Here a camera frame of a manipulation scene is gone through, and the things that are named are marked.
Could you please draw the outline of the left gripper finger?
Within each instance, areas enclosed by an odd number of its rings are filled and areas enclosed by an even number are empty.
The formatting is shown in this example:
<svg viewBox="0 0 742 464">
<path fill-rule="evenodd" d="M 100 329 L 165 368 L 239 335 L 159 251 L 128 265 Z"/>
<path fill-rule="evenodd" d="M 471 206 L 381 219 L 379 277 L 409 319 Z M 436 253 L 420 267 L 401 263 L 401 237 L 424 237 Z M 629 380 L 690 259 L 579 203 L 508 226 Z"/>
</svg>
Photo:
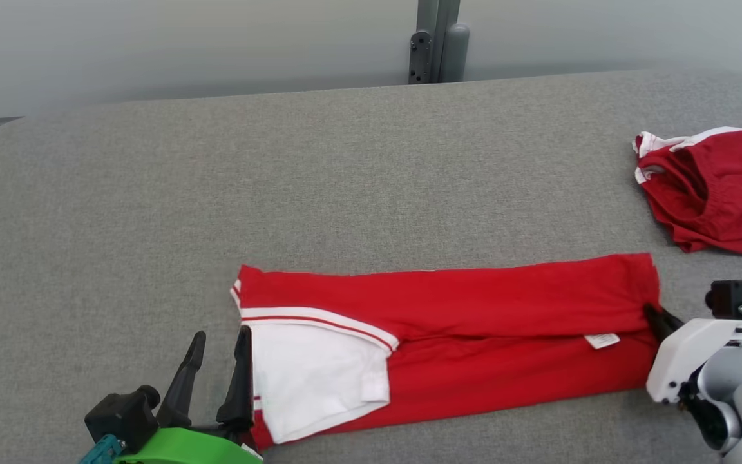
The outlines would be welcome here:
<svg viewBox="0 0 742 464">
<path fill-rule="evenodd" d="M 189 408 L 196 374 L 204 360 L 205 343 L 206 332 L 197 331 L 157 411 L 157 422 L 161 428 L 192 426 Z"/>
<path fill-rule="evenodd" d="M 227 440 L 240 440 L 250 434 L 255 423 L 251 341 L 251 328 L 241 326 L 234 349 L 234 370 L 229 390 L 216 414 L 219 429 Z"/>
</svg>

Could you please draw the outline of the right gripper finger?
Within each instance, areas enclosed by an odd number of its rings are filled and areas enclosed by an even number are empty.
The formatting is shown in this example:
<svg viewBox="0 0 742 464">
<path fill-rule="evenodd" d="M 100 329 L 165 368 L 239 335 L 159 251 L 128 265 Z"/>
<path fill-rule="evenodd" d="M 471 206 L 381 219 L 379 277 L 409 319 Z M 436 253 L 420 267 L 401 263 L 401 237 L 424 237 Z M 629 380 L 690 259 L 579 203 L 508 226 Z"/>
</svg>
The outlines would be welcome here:
<svg viewBox="0 0 742 464">
<path fill-rule="evenodd" d="M 643 314 L 657 343 L 662 343 L 684 324 L 683 320 L 678 319 L 671 312 L 651 304 L 643 306 Z"/>
</svg>

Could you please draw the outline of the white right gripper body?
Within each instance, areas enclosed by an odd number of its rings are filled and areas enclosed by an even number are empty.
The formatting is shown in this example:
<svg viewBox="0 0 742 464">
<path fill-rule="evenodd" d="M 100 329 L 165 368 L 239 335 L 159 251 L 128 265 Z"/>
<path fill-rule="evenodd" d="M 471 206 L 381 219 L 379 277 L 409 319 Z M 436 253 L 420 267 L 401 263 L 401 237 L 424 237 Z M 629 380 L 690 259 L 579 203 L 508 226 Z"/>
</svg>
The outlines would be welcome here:
<svg viewBox="0 0 742 464">
<path fill-rule="evenodd" d="M 647 377 L 658 403 L 678 403 L 682 387 L 711 402 L 730 403 L 742 386 L 742 320 L 692 319 L 660 344 Z"/>
</svg>

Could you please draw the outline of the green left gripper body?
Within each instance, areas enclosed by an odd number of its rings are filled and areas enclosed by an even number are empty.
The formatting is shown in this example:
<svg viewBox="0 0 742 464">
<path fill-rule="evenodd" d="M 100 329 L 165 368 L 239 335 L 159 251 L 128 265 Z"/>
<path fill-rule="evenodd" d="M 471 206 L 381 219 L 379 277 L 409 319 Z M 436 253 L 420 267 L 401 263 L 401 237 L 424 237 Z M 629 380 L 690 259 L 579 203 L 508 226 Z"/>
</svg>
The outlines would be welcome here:
<svg viewBox="0 0 742 464">
<path fill-rule="evenodd" d="M 115 463 L 262 463 L 244 442 L 249 432 L 238 423 L 189 428 L 149 428 L 139 432 L 118 426 L 114 436 L 126 446 Z"/>
</svg>

